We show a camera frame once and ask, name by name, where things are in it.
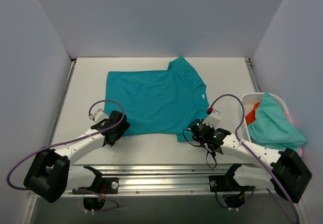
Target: white backdrop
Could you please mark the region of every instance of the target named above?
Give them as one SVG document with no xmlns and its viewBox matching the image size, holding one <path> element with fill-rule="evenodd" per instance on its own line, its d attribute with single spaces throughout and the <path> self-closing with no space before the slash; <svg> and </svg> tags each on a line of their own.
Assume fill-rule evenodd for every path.
<svg viewBox="0 0 323 224">
<path fill-rule="evenodd" d="M 0 223 L 19 223 L 27 192 L 9 169 L 48 145 L 71 61 L 38 0 L 0 0 Z M 23 186 L 31 162 L 13 182 Z"/>
<path fill-rule="evenodd" d="M 284 0 L 253 58 L 264 91 L 287 103 L 308 139 L 304 158 L 313 173 L 303 200 L 311 224 L 322 223 L 323 0 Z"/>
<path fill-rule="evenodd" d="M 282 0 L 39 0 L 71 57 L 251 57 Z"/>
</svg>

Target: laundry basket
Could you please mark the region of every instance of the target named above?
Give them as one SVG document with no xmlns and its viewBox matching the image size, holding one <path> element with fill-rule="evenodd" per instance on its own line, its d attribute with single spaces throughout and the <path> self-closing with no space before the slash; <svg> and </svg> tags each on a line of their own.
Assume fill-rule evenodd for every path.
<svg viewBox="0 0 323 224">
<path fill-rule="evenodd" d="M 245 116 L 248 115 L 253 110 L 253 107 L 256 103 L 261 102 L 263 94 L 264 93 L 249 93 L 249 94 L 245 94 L 241 98 L 241 101 L 244 107 Z M 289 116 L 288 110 L 283 100 L 274 94 L 270 94 L 270 95 L 281 106 L 285 115 Z M 246 119 L 243 119 L 243 125 L 241 126 L 241 128 L 242 128 L 243 139 L 248 140 L 250 142 L 251 139 L 250 139 Z"/>
</svg>

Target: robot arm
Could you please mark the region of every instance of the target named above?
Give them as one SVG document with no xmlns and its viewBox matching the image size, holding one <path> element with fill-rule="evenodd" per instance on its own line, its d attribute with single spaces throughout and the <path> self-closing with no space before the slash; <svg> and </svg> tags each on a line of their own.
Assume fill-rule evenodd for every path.
<svg viewBox="0 0 323 224">
<path fill-rule="evenodd" d="M 230 155 L 256 166 L 254 168 L 234 164 L 226 173 L 227 182 L 238 186 L 275 189 L 281 197 L 286 199 L 277 183 L 237 137 L 227 130 L 215 129 L 216 125 L 206 123 L 210 121 L 208 118 L 204 121 L 195 120 L 188 126 L 193 133 L 193 140 L 199 142 L 214 156 L 216 152 Z M 244 140 L 243 143 L 271 169 L 292 201 L 298 203 L 312 178 L 312 173 L 297 152 L 290 148 L 285 151 L 269 149 Z"/>
<path fill-rule="evenodd" d="M 91 151 L 105 145 L 113 146 L 130 127 L 127 117 L 115 128 L 98 133 L 114 124 L 122 113 L 114 110 L 106 115 L 102 110 L 94 114 L 96 122 L 83 136 L 88 136 L 73 144 L 48 149 L 38 153 L 26 175 L 24 186 L 49 203 L 56 201 L 65 191 L 88 187 L 93 191 L 102 186 L 102 174 L 90 166 L 73 164 Z"/>
</svg>

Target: red wire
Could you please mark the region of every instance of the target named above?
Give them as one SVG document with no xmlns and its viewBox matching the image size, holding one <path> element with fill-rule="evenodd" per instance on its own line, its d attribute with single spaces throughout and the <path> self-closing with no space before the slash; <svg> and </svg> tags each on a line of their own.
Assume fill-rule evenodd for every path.
<svg viewBox="0 0 323 224">
<path fill-rule="evenodd" d="M 106 190 L 106 185 L 103 186 L 103 188 L 101 189 L 101 195 L 103 195 L 103 192 Z"/>
</svg>

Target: t-shirt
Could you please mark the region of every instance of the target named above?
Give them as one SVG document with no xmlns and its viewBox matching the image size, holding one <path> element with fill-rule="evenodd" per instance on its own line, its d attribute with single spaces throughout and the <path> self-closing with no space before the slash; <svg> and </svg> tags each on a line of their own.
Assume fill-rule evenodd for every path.
<svg viewBox="0 0 323 224">
<path fill-rule="evenodd" d="M 131 124 L 124 136 L 165 133 L 185 141 L 182 131 L 193 120 L 207 117 L 206 85 L 183 57 L 170 62 L 167 70 L 109 72 L 105 98 L 124 107 Z M 105 103 L 106 114 L 114 109 L 120 111 Z"/>
</svg>

